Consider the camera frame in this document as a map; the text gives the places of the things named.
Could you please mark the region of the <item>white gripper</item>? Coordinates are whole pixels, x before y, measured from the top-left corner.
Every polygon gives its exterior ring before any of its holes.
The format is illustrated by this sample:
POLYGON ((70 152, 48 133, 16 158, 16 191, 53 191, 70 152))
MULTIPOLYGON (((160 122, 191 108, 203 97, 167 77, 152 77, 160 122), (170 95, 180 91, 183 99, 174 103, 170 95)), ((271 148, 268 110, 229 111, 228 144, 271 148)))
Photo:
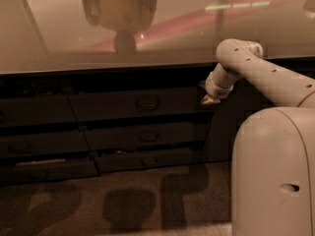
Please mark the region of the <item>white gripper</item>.
POLYGON ((206 78, 207 94, 201 99, 202 105, 219 104, 220 99, 227 98, 233 90, 233 81, 230 73, 218 74, 211 72, 206 78))

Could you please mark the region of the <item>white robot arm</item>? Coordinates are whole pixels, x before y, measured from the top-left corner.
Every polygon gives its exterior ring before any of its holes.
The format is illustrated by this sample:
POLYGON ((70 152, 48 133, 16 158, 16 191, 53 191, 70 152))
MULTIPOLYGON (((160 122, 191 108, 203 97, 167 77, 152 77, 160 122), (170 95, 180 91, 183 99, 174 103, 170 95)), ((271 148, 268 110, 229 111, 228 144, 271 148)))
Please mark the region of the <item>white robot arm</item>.
POLYGON ((315 80, 263 59, 253 41, 226 39, 205 81, 205 104, 244 79, 274 106, 248 117, 231 165, 232 236, 315 236, 315 80))

